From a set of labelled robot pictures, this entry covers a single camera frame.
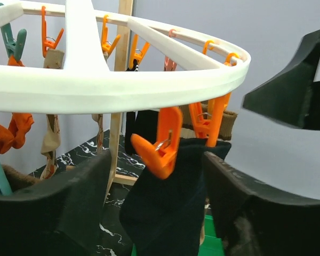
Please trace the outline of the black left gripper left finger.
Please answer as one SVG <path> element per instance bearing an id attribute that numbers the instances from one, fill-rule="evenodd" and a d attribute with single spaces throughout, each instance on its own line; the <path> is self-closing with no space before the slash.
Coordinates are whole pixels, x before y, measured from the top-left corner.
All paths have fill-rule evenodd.
<path id="1" fill-rule="evenodd" d="M 111 153 L 12 195 L 0 195 L 0 255 L 93 255 Z"/>

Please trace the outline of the white round clip hanger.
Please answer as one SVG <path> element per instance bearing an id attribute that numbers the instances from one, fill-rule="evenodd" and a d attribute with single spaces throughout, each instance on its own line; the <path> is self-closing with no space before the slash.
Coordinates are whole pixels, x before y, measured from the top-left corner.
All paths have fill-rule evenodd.
<path id="1" fill-rule="evenodd" d="M 194 30 L 110 13 L 108 21 L 126 26 L 175 61 L 181 71 L 111 71 L 103 57 L 97 21 L 105 15 L 91 1 L 46 4 L 49 16 L 66 21 L 62 69 L 0 65 L 0 111 L 41 114 L 106 114 L 184 105 L 223 96 L 245 80 L 251 62 L 241 47 Z M 192 48 L 213 40 L 222 56 L 240 58 L 228 67 Z"/>

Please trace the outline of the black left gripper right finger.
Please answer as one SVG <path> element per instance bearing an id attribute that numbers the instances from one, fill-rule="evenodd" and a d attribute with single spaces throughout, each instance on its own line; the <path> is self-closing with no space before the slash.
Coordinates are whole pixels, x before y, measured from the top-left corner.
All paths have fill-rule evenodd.
<path id="1" fill-rule="evenodd" d="M 225 255 L 320 255 L 320 200 L 277 189 L 208 151 L 203 173 Z"/>

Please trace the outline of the orange gripped clothes peg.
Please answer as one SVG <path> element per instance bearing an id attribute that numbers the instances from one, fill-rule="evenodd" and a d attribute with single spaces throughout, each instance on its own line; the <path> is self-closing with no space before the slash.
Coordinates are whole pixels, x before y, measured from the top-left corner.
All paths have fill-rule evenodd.
<path id="1" fill-rule="evenodd" d="M 157 138 L 154 144 L 138 134 L 131 135 L 131 144 L 148 170 L 160 179 L 173 172 L 180 142 L 182 112 L 179 107 L 162 108 L 158 114 Z"/>

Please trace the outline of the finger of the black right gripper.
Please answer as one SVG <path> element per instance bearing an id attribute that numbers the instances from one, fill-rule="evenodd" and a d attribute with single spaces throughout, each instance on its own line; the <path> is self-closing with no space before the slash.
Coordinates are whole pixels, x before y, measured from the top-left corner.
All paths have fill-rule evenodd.
<path id="1" fill-rule="evenodd" d="M 242 107 L 284 126 L 320 131 L 319 60 L 320 29 L 304 35 L 287 66 L 247 93 Z"/>

